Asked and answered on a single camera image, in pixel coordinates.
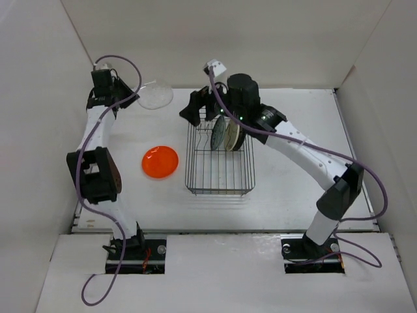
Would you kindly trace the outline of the clear glass plate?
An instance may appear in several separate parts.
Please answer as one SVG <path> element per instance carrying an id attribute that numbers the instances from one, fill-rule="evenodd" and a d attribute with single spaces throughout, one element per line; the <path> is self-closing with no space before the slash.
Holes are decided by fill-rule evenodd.
<path id="1" fill-rule="evenodd" d="M 162 79 L 154 78 L 139 89 L 136 102 L 146 110 L 164 108 L 173 100 L 172 87 Z"/>

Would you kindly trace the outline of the blue patterned ceramic plate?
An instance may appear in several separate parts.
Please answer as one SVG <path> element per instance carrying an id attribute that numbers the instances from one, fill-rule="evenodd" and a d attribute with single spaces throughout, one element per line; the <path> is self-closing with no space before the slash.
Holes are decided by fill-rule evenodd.
<path id="1" fill-rule="evenodd" d="M 225 118 L 224 116 L 219 116 L 217 118 L 213 128 L 212 134 L 210 137 L 210 148 L 212 151 L 215 151 L 219 148 L 221 143 L 223 142 L 225 136 Z"/>

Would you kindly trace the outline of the cream and black plate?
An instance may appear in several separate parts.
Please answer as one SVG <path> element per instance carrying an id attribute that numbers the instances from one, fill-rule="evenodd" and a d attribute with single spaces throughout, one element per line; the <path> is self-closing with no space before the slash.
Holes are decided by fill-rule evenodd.
<path id="1" fill-rule="evenodd" d="M 237 147 L 240 137 L 240 126 L 233 120 L 230 120 L 224 138 L 224 147 L 226 151 L 233 151 Z"/>

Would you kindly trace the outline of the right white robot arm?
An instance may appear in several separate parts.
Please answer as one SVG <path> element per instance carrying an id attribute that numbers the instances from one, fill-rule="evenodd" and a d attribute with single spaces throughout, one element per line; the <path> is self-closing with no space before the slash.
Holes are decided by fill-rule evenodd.
<path id="1" fill-rule="evenodd" d="M 221 127 L 210 143 L 215 150 L 222 143 L 225 150 L 236 151 L 246 136 L 251 136 L 300 166 L 323 189 L 317 200 L 317 213 L 303 235 L 301 249 L 315 257 L 362 190 L 364 169 L 355 163 L 336 160 L 329 153 L 312 149 L 312 142 L 299 132 L 286 116 L 261 102 L 258 83 L 247 74 L 233 74 L 215 88 L 205 86 L 193 91 L 188 105 L 179 115 L 197 127 L 205 120 L 215 120 Z"/>

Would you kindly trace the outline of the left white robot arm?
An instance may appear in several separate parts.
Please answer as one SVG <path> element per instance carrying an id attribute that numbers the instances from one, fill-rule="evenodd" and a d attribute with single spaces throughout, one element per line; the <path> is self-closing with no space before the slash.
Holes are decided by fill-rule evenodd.
<path id="1" fill-rule="evenodd" d="M 113 256 L 120 255 L 123 249 L 130 258 L 137 259 L 145 253 L 145 238 L 121 201 L 122 179 L 108 143 L 118 111 L 129 107 L 139 96 L 114 69 L 94 69 L 91 76 L 93 88 L 87 99 L 83 139 L 76 151 L 67 154 L 66 163 L 90 212 L 113 221 L 113 239 L 105 249 Z"/>

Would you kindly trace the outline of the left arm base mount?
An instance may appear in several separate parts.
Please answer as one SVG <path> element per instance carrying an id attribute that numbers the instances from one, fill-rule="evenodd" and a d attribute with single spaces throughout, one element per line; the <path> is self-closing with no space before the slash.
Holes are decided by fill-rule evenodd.
<path id="1" fill-rule="evenodd" d="M 107 252 L 105 273 L 114 274 L 119 266 L 121 244 L 111 240 L 109 245 L 104 245 L 102 248 Z M 166 252 L 167 237 L 146 236 L 143 250 L 126 248 L 119 274 L 162 275 L 165 273 Z"/>

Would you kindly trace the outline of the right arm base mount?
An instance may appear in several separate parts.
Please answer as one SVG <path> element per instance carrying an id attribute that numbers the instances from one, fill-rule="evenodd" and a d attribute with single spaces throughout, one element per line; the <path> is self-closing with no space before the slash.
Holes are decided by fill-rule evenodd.
<path id="1" fill-rule="evenodd" d="M 329 238 L 317 246 L 308 238 L 281 239 L 281 255 L 286 274 L 344 274 L 344 265 L 339 252 L 339 243 Z"/>

